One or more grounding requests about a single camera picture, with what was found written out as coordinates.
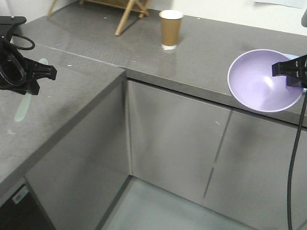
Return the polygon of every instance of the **purple bowl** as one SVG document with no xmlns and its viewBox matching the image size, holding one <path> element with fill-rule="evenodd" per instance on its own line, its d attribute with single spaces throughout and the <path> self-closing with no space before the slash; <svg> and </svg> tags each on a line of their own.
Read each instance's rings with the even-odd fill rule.
<svg viewBox="0 0 307 230">
<path fill-rule="evenodd" d="M 294 105 L 303 93 L 301 87 L 286 85 L 286 77 L 272 77 L 272 65 L 290 58 L 269 49 L 256 49 L 240 55 L 228 71 L 228 87 L 243 105 L 261 112 L 278 112 Z"/>
</svg>

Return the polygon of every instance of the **stainless steel cabinet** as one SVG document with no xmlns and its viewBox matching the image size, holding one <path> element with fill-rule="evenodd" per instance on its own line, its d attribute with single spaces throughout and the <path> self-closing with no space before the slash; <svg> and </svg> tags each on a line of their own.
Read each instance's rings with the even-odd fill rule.
<svg viewBox="0 0 307 230">
<path fill-rule="evenodd" d="M 128 173 L 121 85 L 26 178 L 57 230 L 93 230 Z"/>
<path fill-rule="evenodd" d="M 130 81 L 133 175 L 201 203 L 229 110 Z"/>
<path fill-rule="evenodd" d="M 203 205 L 260 230 L 287 229 L 287 174 L 296 129 L 233 112 Z M 293 221 L 307 219 L 307 133 L 293 177 Z"/>
</svg>

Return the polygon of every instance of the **paper on wall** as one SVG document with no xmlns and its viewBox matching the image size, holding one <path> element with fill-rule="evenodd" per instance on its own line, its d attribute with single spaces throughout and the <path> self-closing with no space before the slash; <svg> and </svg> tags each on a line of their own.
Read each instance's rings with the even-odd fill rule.
<svg viewBox="0 0 307 230">
<path fill-rule="evenodd" d="M 306 0 L 254 0 L 254 2 L 271 3 L 295 8 L 304 8 Z"/>
</svg>

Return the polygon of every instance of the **kitchen counter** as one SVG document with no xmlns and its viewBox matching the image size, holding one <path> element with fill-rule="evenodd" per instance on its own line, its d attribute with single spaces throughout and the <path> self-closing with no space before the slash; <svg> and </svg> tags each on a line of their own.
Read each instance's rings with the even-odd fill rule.
<svg viewBox="0 0 307 230">
<path fill-rule="evenodd" d="M 39 95 L 21 122 L 14 116 L 23 95 L 0 91 L 0 197 L 124 79 L 123 69 L 43 46 L 22 53 L 46 58 L 58 74 L 38 80 Z"/>
<path fill-rule="evenodd" d="M 228 68 L 236 57 L 253 49 L 297 56 L 307 52 L 302 48 L 307 37 L 302 35 L 185 16 L 179 45 L 167 53 L 160 46 L 158 11 L 150 14 L 137 20 L 132 13 L 127 23 L 131 26 L 115 37 L 122 10 L 73 3 L 50 18 L 26 24 L 22 31 L 37 44 L 124 67 L 129 78 L 247 111 L 251 110 L 238 103 L 227 86 Z M 302 102 L 278 113 L 259 114 L 297 124 Z"/>
<path fill-rule="evenodd" d="M 14 115 L 22 96 L 0 92 L 0 197 L 122 81 L 124 70 L 119 67 L 131 79 L 251 111 L 228 89 L 233 60 L 259 48 L 297 56 L 307 52 L 302 49 L 305 36 L 185 16 L 179 45 L 169 53 L 160 46 L 158 12 L 150 13 L 142 20 L 132 13 L 127 23 L 131 26 L 120 37 L 114 31 L 122 10 L 89 2 L 73 3 L 21 27 L 36 43 L 23 55 L 46 58 L 58 75 L 56 81 L 39 80 L 40 94 L 32 96 L 19 123 Z M 297 124 L 301 105 L 302 100 L 285 111 L 263 115 Z"/>
</svg>

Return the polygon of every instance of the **brown paper cup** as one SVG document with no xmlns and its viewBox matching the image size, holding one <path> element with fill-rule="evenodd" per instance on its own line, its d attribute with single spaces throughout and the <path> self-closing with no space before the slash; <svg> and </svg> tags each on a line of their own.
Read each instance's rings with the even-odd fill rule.
<svg viewBox="0 0 307 230">
<path fill-rule="evenodd" d="M 175 49 L 178 44 L 181 20 L 183 17 L 180 11 L 161 11 L 161 46 L 163 49 Z"/>
</svg>

